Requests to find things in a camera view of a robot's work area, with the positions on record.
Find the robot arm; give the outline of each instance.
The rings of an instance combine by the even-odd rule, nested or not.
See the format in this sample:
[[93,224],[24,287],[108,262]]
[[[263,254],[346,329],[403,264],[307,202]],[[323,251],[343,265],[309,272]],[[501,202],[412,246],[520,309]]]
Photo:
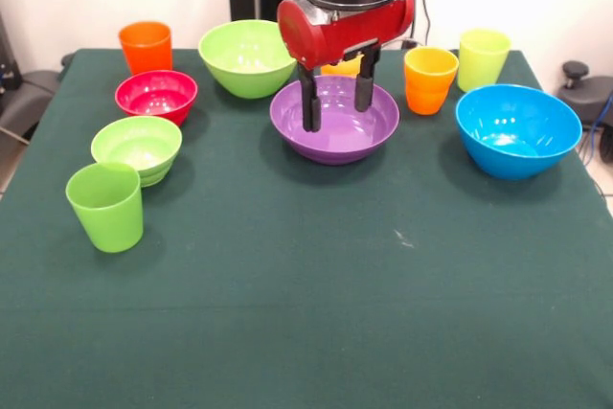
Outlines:
[[406,32],[413,21],[413,8],[413,0],[284,0],[279,5],[285,46],[298,61],[305,131],[318,131],[321,126],[314,69],[362,53],[355,109],[366,111],[381,45]]

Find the red bowl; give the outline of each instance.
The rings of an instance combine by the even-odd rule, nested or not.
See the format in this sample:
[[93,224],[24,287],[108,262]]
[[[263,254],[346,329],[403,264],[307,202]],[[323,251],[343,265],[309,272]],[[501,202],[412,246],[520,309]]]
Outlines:
[[115,102],[127,115],[155,115],[181,126],[198,93],[188,75],[176,71],[149,71],[124,80]]

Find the green bowl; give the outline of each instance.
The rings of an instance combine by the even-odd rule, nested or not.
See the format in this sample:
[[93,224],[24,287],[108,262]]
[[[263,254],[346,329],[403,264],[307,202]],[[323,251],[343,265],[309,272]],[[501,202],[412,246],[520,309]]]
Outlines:
[[169,172],[183,135],[162,117],[134,116],[105,126],[94,137],[92,156],[98,163],[130,165],[141,176],[141,187],[157,184]]
[[259,19],[232,21],[208,31],[198,52],[221,86],[247,100],[276,93],[296,67],[277,23]]

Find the purple bowl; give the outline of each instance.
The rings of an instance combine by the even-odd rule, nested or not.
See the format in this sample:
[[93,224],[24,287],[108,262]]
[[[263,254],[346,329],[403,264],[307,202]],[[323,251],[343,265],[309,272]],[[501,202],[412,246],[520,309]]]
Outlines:
[[322,102],[322,126],[316,133],[303,130],[299,81],[283,88],[270,104],[272,124],[298,153],[325,165],[344,165],[370,155],[392,136],[400,112],[394,98],[383,88],[375,85],[373,105],[366,112],[357,112],[353,106],[355,79],[315,79]]

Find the plastic cup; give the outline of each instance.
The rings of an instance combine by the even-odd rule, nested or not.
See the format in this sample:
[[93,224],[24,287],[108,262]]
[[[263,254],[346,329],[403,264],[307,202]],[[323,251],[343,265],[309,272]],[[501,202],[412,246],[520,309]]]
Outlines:
[[406,101],[420,115],[441,110],[451,82],[458,71],[458,59],[448,50],[418,47],[404,56]]
[[460,89],[467,92],[496,83],[510,49],[511,40],[498,31],[473,29],[462,34],[458,70]]
[[360,73],[360,65],[362,63],[362,55],[358,55],[349,61],[341,61],[336,65],[327,64],[322,66],[322,76],[346,76],[357,77]]
[[77,171],[66,197],[92,244],[119,253],[143,236],[143,202],[138,172],[121,163],[96,163]]
[[132,74],[172,70],[170,28],[156,21],[141,21],[124,27],[119,39]]

